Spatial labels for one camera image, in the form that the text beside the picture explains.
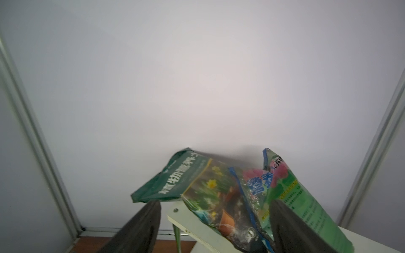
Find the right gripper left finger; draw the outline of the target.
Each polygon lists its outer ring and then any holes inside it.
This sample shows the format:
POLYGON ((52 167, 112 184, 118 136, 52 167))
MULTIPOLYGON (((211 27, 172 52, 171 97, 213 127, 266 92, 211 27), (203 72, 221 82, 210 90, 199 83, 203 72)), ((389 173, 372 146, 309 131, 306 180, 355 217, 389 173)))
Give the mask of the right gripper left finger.
POLYGON ((98 253, 152 252, 157 240, 160 220, 160 201, 148 202, 98 253))

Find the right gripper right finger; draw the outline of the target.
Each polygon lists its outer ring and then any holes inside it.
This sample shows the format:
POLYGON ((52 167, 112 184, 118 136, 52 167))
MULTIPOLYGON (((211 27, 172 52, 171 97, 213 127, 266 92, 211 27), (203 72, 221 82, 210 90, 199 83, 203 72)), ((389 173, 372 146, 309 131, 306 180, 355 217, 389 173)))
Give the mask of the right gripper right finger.
POLYGON ((281 200, 271 202, 270 223, 276 253, 336 252, 281 200))

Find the blue and green fertilizer bag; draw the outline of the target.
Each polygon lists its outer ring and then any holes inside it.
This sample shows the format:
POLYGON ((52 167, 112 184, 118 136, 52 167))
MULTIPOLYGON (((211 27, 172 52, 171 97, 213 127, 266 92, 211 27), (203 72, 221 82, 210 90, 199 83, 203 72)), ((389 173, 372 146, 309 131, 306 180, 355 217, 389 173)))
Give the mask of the blue and green fertilizer bag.
POLYGON ((336 253, 353 253, 353 243, 299 182, 282 157, 269 148, 263 150, 263 157, 261 169, 230 167, 229 171, 237 181, 249 217, 267 249, 276 253, 270 205, 272 200, 281 200, 336 253))

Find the green flower print soil bag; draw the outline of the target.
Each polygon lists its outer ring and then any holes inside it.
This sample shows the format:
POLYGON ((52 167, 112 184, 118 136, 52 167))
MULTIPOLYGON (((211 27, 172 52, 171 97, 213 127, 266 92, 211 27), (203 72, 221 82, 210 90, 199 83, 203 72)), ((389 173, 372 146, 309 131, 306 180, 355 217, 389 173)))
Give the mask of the green flower print soil bag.
POLYGON ((244 253, 265 253, 229 166, 190 148, 175 153, 163 170, 136 190, 133 202, 181 199, 215 233, 244 253))

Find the white two-tier shelf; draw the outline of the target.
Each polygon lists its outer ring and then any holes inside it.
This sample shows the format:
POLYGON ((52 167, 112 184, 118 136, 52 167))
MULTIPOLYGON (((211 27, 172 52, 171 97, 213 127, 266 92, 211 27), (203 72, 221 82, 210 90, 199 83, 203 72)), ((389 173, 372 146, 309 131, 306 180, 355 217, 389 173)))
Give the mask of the white two-tier shelf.
MULTIPOLYGON (((167 212, 168 221, 197 241, 193 253, 238 253, 224 237, 203 224, 182 201, 176 201, 167 212)), ((341 228, 353 243, 356 253, 396 253, 395 249, 341 228)))

